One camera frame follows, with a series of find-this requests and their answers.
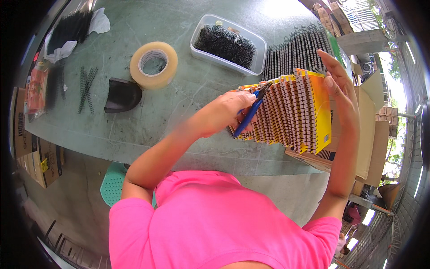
woman's right hand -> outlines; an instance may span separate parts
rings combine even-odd
[[[328,70],[325,83],[336,101],[342,133],[359,137],[360,113],[352,81],[338,60],[320,49],[318,55]]]

fluorescent light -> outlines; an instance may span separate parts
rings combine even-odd
[[[385,267],[387,266],[387,261],[388,259],[385,259],[384,266],[382,267],[382,269],[385,269]]]
[[[420,187],[421,177],[423,176],[423,168],[424,168],[424,166],[421,166],[420,179],[418,179],[418,184],[417,184],[417,188],[415,190],[414,198],[417,196],[418,188]]]
[[[358,243],[358,240],[352,237],[351,241],[347,245],[347,248],[349,248],[349,250],[352,250],[357,243]]]
[[[417,107],[417,109],[415,109],[415,114],[418,113],[418,110],[420,110],[420,108],[421,108],[421,104],[419,104],[418,107]]]
[[[414,55],[412,54],[411,47],[409,47],[409,43],[406,41],[406,46],[408,47],[409,53],[411,54],[412,61],[415,63]]]
[[[375,210],[369,209],[367,210],[366,216],[363,219],[363,224],[368,226],[369,223],[372,221],[373,216],[375,215]]]

pink t-shirt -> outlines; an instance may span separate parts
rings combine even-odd
[[[220,268],[257,261],[277,268],[327,269],[341,221],[300,228],[265,195],[227,173],[170,173],[156,188],[158,208],[139,198],[110,211],[113,269]]]

black coil in container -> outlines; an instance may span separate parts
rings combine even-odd
[[[256,47],[246,37],[221,25],[204,25],[194,43],[194,48],[223,58],[248,70],[252,66]]]

concrete floor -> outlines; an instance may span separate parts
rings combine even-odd
[[[110,161],[64,150],[63,174],[43,189],[23,172],[29,198],[28,215],[42,232],[53,222],[49,239],[55,242],[63,233],[86,250],[108,257],[109,209],[100,195],[100,185]],[[298,225],[310,219],[320,201],[329,174],[293,176],[240,176],[247,188],[266,194],[275,205]]]

